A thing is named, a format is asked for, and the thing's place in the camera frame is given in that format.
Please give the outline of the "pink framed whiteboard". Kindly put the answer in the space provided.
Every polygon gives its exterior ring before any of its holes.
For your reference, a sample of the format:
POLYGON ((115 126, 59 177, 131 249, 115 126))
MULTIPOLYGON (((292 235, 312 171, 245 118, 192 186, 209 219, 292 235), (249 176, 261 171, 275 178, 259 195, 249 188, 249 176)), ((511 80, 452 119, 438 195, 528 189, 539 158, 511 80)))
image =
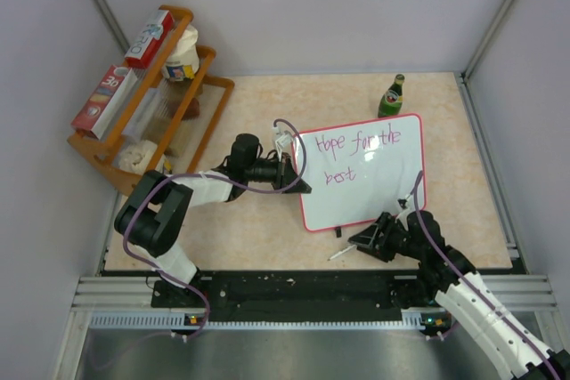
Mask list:
POLYGON ((312 188, 300 196, 311 232, 398 214, 398 201, 425 170, 422 119, 385 117, 305 131, 292 143, 293 163, 312 188))

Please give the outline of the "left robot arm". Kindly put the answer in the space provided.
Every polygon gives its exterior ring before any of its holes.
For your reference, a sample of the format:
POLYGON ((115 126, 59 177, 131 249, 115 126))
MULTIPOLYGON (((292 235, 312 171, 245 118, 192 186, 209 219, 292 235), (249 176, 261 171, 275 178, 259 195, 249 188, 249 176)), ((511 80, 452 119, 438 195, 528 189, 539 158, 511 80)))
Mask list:
POLYGON ((177 243, 191 207, 226 203, 244 192, 309 194, 312 188, 296 172, 285 147, 299 135, 273 129, 273 149, 264 157, 259 139, 250 133, 235 138, 231 152, 214 169, 196 174, 144 173, 120 208, 114 229, 126 254, 150 266, 171 283, 171 295, 182 305, 200 298, 198 267, 177 243))

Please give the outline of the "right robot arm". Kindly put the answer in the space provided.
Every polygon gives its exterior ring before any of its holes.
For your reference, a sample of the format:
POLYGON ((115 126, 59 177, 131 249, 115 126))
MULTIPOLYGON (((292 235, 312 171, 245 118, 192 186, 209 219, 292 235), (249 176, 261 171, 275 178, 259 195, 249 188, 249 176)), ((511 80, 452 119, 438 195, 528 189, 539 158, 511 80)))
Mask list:
POLYGON ((397 255, 418 261, 415 281, 393 287, 393 303, 401 309, 434 304, 445 309, 501 378, 569 377, 568 351, 551 349, 505 308, 474 264, 445 242, 439 223, 429 211, 412 212, 404 221, 383 213, 348 241, 382 262, 390 262, 397 255))

